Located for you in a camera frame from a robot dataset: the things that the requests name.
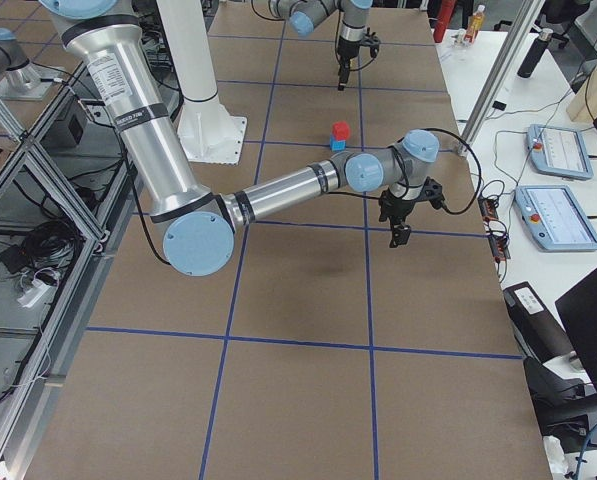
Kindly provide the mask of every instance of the table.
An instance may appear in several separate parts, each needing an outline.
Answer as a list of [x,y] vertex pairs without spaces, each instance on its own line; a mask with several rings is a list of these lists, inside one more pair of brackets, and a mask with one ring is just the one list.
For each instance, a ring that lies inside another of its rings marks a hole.
[[[337,120],[355,151],[455,131],[424,13],[372,10],[380,57],[342,93],[333,20],[301,40],[220,5],[220,98],[249,123],[237,167],[194,166],[204,183],[327,158]],[[449,151],[434,177],[451,206],[473,192]],[[377,216],[354,198],[292,208],[207,278],[159,265],[134,217],[26,478],[549,478],[478,214],[421,205],[397,250]]]
[[[454,48],[451,36],[455,31],[448,31],[442,44],[438,46],[439,58],[447,90],[451,95],[452,107],[458,125],[464,125],[475,104],[476,98],[485,82],[489,69],[505,39],[503,32],[481,32],[476,43],[468,49]],[[519,53],[511,75],[505,82],[510,91],[507,112],[518,110],[540,110],[541,107],[554,104],[537,112],[522,112],[501,115],[484,123],[473,148],[483,163],[486,181],[500,179],[506,183],[506,192],[512,192],[514,182],[497,170],[493,165],[494,142],[496,133],[502,130],[524,132],[532,123],[552,126],[587,129],[584,140],[590,154],[597,155],[597,132],[587,124],[572,123],[566,107],[574,94],[560,73],[551,52],[547,51],[529,79],[518,77],[518,70],[525,53],[535,35],[528,36],[524,49]],[[592,160],[594,178],[592,180],[571,181],[559,177],[537,173],[531,165],[525,165],[527,158],[526,137],[523,134],[502,133],[497,140],[498,164],[515,178],[520,177],[521,185],[567,185],[573,191],[582,208],[588,215],[597,215],[597,159]],[[498,186],[487,193],[498,193]],[[555,301],[580,279],[597,267],[597,251],[584,253],[544,253],[536,248],[528,231],[522,225],[522,219],[515,209],[511,209],[512,195],[501,198],[499,215],[503,222],[510,225],[511,242],[509,251],[511,260],[507,262],[507,271],[502,288],[529,281],[550,312],[559,320]],[[597,231],[597,220],[593,221]],[[547,364],[559,375],[571,378],[576,376],[564,359],[554,359]],[[589,457],[590,463],[584,467],[585,478],[597,475],[597,452]]]

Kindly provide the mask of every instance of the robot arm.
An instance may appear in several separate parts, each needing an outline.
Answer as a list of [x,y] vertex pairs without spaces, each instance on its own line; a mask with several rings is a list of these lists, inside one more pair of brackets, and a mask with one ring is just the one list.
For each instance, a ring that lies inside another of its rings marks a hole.
[[10,87],[17,92],[33,90],[40,84],[40,75],[14,34],[6,28],[0,28],[0,74],[3,72]]
[[380,40],[375,33],[365,31],[371,5],[371,0],[270,0],[269,9],[275,18],[288,20],[302,37],[311,34],[333,13],[343,12],[336,39],[336,56],[338,90],[344,90],[349,81],[351,61],[358,57],[360,47],[369,47],[371,58],[378,55]]
[[142,55],[130,1],[41,2],[53,13],[66,50],[87,65],[151,194],[151,220],[163,235],[165,255],[184,274],[207,275],[227,263],[236,228],[347,185],[359,192],[389,185],[381,217],[391,220],[392,232],[416,202],[440,201],[427,188],[438,140],[422,130],[373,154],[341,152],[240,192],[213,194],[187,163]]

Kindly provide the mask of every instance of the red cylinder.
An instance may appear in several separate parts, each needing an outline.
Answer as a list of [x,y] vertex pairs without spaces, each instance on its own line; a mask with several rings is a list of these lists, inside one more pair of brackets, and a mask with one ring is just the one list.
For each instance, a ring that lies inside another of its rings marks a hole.
[[442,37],[445,35],[445,30],[447,30],[447,25],[449,25],[455,6],[456,0],[442,0],[438,20],[436,21],[436,28],[434,29],[434,42],[442,42]]

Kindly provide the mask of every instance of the white table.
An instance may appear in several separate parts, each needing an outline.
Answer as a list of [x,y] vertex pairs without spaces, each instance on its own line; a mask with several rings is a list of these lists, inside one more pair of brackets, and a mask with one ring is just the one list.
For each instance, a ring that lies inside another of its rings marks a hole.
[[[505,39],[504,32],[480,32],[474,45],[454,47],[452,35],[455,31],[447,31],[442,44],[437,46],[438,55],[447,90],[451,95],[454,114],[458,127],[464,127],[464,120],[469,118],[471,110],[485,83],[489,70]],[[563,77],[560,69],[549,51],[539,62],[532,76],[520,78],[516,71],[529,49],[534,35],[527,38],[524,48],[511,68],[505,87],[509,90],[506,112],[518,110],[537,110],[549,104],[559,102],[540,112],[524,112],[503,115],[498,119],[487,120],[479,132],[472,147],[478,155],[485,182],[500,179],[505,182],[505,192],[512,192],[515,183],[493,165],[494,141],[496,133],[501,130],[526,132],[532,123],[550,126],[575,127],[581,130],[590,128],[590,124],[575,124],[569,120],[566,108],[573,99],[573,92]],[[500,111],[492,110],[491,115],[497,117]],[[584,140],[590,155],[597,155],[597,132],[590,129],[584,132]],[[592,160],[594,178],[589,181],[571,181],[560,177],[546,176],[536,172],[527,160],[527,142],[525,135],[500,133],[497,140],[498,165],[515,178],[520,177],[520,185],[567,185],[587,215],[597,215],[597,159]],[[494,194],[500,191],[500,185],[492,185],[485,192]],[[522,225],[523,221],[515,208],[511,208],[513,195],[501,198],[498,208],[500,219],[510,228],[509,252],[511,259],[507,262],[507,273],[501,286],[505,288],[522,281],[528,281],[551,313],[559,320],[555,301],[580,279],[597,267],[596,252],[580,253],[546,253],[537,248],[529,232]],[[592,221],[597,231],[597,220]],[[562,359],[549,362],[554,371],[563,377],[577,376]],[[575,465],[570,455],[570,465]],[[597,475],[597,451],[588,452],[585,458],[581,478],[593,478]]]

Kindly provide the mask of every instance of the black cylinder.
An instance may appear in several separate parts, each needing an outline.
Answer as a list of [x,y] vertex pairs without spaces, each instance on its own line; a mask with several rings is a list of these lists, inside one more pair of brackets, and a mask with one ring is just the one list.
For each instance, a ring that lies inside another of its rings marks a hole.
[[543,28],[534,43],[531,44],[529,51],[527,52],[527,56],[522,61],[522,65],[518,69],[518,76],[522,78],[529,78],[531,74],[534,72],[534,68],[538,65],[542,54],[545,53],[547,50],[547,46],[549,45],[549,41],[551,40],[551,34],[553,30],[550,28]]

